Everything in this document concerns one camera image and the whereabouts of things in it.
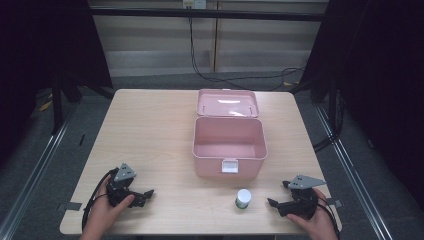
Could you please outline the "person's right hand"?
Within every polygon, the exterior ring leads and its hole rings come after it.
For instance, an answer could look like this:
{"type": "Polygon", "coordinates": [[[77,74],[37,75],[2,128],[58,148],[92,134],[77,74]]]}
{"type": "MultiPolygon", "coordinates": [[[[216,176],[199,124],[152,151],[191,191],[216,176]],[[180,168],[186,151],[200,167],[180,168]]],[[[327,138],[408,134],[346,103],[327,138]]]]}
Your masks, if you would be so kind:
{"type": "Polygon", "coordinates": [[[287,218],[306,231],[311,240],[339,240],[333,218],[326,208],[326,196],[316,188],[314,191],[318,197],[314,215],[309,220],[294,214],[288,214],[287,218]]]}

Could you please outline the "white wall power outlet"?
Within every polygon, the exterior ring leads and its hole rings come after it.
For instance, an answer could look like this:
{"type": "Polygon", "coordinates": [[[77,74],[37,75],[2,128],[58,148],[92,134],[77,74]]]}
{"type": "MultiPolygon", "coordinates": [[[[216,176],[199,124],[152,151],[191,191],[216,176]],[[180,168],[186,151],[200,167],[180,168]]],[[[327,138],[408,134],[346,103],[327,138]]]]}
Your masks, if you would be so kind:
{"type": "Polygon", "coordinates": [[[207,8],[206,0],[182,0],[184,9],[205,10],[207,8]]]}

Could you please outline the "metal floor rail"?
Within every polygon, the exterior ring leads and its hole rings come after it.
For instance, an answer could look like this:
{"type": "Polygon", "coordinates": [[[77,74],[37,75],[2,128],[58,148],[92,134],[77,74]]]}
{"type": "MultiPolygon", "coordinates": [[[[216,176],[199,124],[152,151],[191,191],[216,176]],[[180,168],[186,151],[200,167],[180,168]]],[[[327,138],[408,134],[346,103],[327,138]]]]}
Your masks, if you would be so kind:
{"type": "Polygon", "coordinates": [[[77,105],[72,105],[67,113],[63,123],[58,127],[58,130],[49,138],[49,141],[43,150],[41,156],[35,165],[34,170],[27,178],[23,189],[17,197],[17,200],[8,211],[4,221],[0,225],[0,240],[12,240],[29,204],[35,194],[38,185],[45,175],[47,168],[52,161],[57,148],[68,129],[69,122],[72,119],[74,112],[78,108],[77,105]]]}
{"type": "Polygon", "coordinates": [[[336,136],[332,135],[332,130],[329,124],[329,117],[325,109],[321,106],[316,106],[315,110],[324,127],[327,136],[331,140],[332,148],[334,149],[338,159],[352,185],[352,188],[367,216],[377,238],[379,240],[394,240],[390,233],[388,226],[383,219],[380,211],[378,210],[375,202],[372,200],[366,186],[364,185],[355,165],[353,164],[347,150],[345,149],[342,141],[336,136]]]}

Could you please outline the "black curtain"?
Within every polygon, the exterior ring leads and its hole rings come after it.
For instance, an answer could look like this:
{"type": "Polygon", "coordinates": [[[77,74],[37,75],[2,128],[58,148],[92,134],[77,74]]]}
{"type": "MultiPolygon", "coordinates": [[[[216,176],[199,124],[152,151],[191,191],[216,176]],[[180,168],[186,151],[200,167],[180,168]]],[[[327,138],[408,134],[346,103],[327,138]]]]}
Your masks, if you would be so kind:
{"type": "Polygon", "coordinates": [[[316,102],[336,86],[424,211],[424,0],[328,0],[301,78],[316,102]]]}
{"type": "Polygon", "coordinates": [[[88,0],[0,0],[0,167],[16,149],[38,91],[113,86],[88,0]]]}

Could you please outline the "black horizontal bar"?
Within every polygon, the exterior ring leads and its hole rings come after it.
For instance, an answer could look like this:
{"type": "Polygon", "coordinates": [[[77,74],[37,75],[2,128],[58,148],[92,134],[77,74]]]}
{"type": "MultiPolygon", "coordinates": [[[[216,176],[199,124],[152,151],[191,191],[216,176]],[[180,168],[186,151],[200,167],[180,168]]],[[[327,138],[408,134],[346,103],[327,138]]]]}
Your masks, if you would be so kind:
{"type": "Polygon", "coordinates": [[[249,19],[249,20],[277,20],[277,21],[305,21],[322,22],[324,14],[283,13],[283,12],[255,12],[229,10],[198,10],[198,9],[146,9],[146,8],[109,8],[92,7],[92,15],[101,16],[141,16],[141,17],[184,17],[184,18],[211,18],[211,19],[249,19]]]}

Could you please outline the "pink plastic storage box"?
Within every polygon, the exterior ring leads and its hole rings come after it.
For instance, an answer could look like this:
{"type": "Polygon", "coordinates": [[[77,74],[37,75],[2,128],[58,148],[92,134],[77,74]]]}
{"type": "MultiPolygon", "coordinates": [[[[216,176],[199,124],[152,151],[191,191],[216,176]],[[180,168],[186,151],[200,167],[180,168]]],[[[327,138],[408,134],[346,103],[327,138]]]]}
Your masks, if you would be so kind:
{"type": "Polygon", "coordinates": [[[192,148],[196,174],[256,177],[268,151],[255,93],[201,89],[196,112],[192,148]]]}

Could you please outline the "person's left hand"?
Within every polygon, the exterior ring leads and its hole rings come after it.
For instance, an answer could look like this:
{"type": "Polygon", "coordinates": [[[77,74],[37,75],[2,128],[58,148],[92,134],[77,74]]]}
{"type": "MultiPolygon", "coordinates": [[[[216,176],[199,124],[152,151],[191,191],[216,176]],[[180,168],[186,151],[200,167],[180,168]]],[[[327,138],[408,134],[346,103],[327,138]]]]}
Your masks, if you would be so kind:
{"type": "Polygon", "coordinates": [[[106,191],[106,185],[110,178],[111,176],[108,175],[95,194],[95,202],[88,215],[80,240],[101,240],[103,235],[117,221],[119,215],[128,208],[135,198],[134,195],[129,195],[117,206],[111,206],[106,191]]]}

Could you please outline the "black metal stand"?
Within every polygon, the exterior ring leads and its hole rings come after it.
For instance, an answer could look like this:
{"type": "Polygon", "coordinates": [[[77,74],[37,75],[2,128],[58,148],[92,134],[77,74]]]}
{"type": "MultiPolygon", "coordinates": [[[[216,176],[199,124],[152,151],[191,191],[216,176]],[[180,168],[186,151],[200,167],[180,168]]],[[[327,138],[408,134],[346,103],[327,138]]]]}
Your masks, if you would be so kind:
{"type": "Polygon", "coordinates": [[[330,90],[329,90],[329,107],[328,117],[329,124],[332,130],[332,135],[336,133],[337,121],[336,121],[336,107],[337,107],[337,86],[336,80],[331,79],[330,90]]]}
{"type": "Polygon", "coordinates": [[[52,103],[54,115],[52,134],[56,134],[63,124],[61,84],[57,76],[52,80],[52,103]]]}

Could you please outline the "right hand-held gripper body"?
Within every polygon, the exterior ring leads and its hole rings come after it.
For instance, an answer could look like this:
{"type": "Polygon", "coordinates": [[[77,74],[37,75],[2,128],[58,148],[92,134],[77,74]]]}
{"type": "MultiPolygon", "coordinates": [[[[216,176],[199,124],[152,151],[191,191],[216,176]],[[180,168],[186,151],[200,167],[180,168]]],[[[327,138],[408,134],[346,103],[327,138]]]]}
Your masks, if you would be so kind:
{"type": "Polygon", "coordinates": [[[325,185],[326,181],[297,175],[290,182],[288,190],[291,192],[292,201],[281,203],[283,207],[278,209],[278,212],[282,217],[294,214],[309,220],[318,207],[318,197],[313,188],[325,185]]]}

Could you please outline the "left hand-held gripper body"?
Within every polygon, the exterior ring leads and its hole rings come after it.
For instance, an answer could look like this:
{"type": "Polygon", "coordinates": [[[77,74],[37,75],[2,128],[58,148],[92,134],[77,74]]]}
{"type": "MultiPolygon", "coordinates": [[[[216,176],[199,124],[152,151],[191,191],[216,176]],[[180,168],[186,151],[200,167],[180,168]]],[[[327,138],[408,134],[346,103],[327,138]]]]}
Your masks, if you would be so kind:
{"type": "Polygon", "coordinates": [[[111,206],[116,207],[129,195],[133,195],[134,199],[143,198],[141,193],[129,190],[129,186],[136,176],[136,172],[126,163],[122,163],[120,167],[112,170],[106,185],[106,194],[111,206]]]}

